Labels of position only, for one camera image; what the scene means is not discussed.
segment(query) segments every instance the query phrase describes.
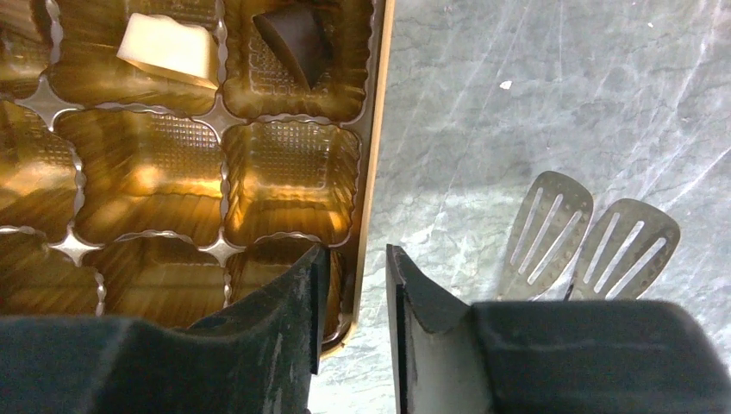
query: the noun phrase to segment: brown chocolate piece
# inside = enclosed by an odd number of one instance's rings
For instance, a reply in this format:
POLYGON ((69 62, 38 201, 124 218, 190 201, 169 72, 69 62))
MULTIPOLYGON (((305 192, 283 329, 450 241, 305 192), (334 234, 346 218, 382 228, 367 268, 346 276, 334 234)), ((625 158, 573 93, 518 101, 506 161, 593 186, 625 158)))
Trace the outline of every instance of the brown chocolate piece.
POLYGON ((331 47, 316 10, 300 3, 253 17, 261 38, 304 89, 328 67, 331 47))

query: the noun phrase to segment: slotted spatula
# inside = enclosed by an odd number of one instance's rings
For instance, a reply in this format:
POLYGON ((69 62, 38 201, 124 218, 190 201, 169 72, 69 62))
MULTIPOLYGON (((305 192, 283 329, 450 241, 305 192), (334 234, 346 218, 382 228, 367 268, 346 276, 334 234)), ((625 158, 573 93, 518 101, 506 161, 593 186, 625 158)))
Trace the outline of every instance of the slotted spatula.
POLYGON ((565 299, 635 299, 679 242, 680 227, 664 212, 630 198, 616 201, 587 236, 565 299))
POLYGON ((594 199, 576 180, 546 171, 523 199, 508 239, 498 300, 527 300, 564 272, 589 227, 594 199))

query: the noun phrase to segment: slotted turner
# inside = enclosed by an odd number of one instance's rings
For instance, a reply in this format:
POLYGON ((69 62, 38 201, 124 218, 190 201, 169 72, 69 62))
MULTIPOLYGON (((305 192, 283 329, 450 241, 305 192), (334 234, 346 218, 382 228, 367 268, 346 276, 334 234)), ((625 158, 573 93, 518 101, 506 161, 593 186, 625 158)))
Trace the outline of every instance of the slotted turner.
POLYGON ((586 238, 565 299, 635 299, 680 241, 678 223, 641 201, 612 204, 586 238))
POLYGON ((545 292, 578 250, 593 210, 594 199, 576 180, 553 171, 539 175, 513 223, 497 299, 545 292))

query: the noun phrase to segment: white chocolate piece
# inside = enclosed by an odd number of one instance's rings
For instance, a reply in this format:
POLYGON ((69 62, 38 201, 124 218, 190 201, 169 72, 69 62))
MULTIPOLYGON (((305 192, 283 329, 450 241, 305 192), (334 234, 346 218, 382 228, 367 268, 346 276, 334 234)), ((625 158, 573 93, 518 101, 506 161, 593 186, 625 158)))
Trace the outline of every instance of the white chocolate piece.
POLYGON ((205 28, 133 13, 116 56, 154 75, 216 89, 217 53, 205 28))

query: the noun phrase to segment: spatula head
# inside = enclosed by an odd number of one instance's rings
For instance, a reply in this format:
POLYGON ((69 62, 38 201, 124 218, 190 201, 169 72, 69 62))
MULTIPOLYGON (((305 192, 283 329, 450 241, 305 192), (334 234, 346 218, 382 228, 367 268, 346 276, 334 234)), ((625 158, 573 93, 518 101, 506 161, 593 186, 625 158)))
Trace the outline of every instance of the spatula head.
POLYGON ((564 174, 535 179, 513 223, 498 300, 527 300, 545 292, 564 272, 589 227, 594 200, 564 174))
POLYGON ((660 275, 680 241, 678 223, 641 201, 612 204, 586 238, 569 299, 634 299, 660 275))

